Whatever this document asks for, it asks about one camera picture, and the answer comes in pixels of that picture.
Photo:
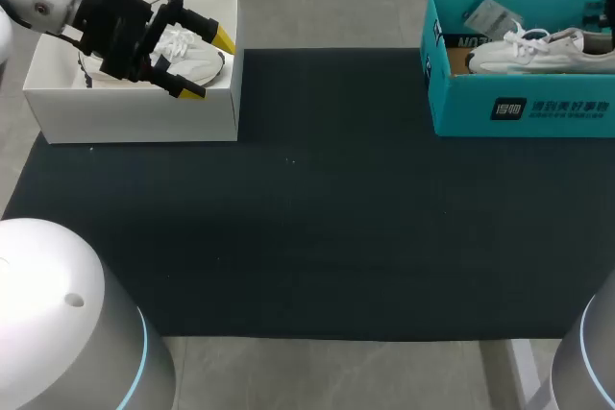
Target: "white sneaker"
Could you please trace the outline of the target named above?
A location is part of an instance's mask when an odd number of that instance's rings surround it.
[[[615,73],[611,34],[570,28],[550,35],[544,29],[524,31],[516,24],[516,33],[510,31],[504,40],[482,44],[470,52],[466,65],[471,73]]]
[[[169,74],[180,75],[199,85],[216,77],[224,65],[224,55],[215,47],[201,40],[190,31],[166,29],[154,53],[150,55],[152,65],[165,57],[171,65]],[[96,81],[114,81],[115,78],[100,70],[103,61],[94,56],[80,56],[86,74]]]

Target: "shoe box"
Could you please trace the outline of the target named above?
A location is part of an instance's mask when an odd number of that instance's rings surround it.
[[[236,46],[234,56],[225,54],[220,75],[206,85],[205,99],[176,99],[151,84],[129,81],[88,88],[78,50],[43,35],[23,91],[47,141],[236,141],[243,68],[239,2],[184,0],[184,7],[217,20]],[[75,30],[64,33],[78,38]]]
[[[522,16],[524,29],[555,33],[592,28],[588,13],[600,14],[604,0],[493,1]],[[476,5],[428,1],[421,60],[438,135],[615,137],[615,62],[613,74],[470,74],[468,54],[489,40],[465,25]]]

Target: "floor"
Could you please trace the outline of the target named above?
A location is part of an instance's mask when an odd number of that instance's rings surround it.
[[[252,48],[416,46],[426,5],[426,0],[240,1]],[[15,28],[0,89],[0,213],[38,132],[21,93],[36,43],[35,33]],[[178,369],[180,410],[514,408],[506,397],[511,383],[498,373],[499,359],[490,352],[499,343],[166,341]],[[545,377],[557,341],[531,344]]]

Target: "logo on box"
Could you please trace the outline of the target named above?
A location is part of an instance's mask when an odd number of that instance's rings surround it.
[[[491,111],[491,120],[519,120],[527,102],[526,98],[497,98]]]
[[[442,38],[442,28],[440,27],[440,22],[437,19],[433,23],[433,36],[435,37],[435,46],[437,47],[440,43],[440,39]]]
[[[425,73],[423,77],[425,79],[425,88],[429,90],[431,82],[431,60],[429,55],[425,57]]]

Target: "teal shoe box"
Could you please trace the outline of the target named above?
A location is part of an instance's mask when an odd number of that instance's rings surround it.
[[[603,0],[494,0],[524,29],[587,30]],[[615,137],[615,74],[469,74],[465,57],[488,39],[464,25],[477,0],[429,0],[421,60],[441,136]]]

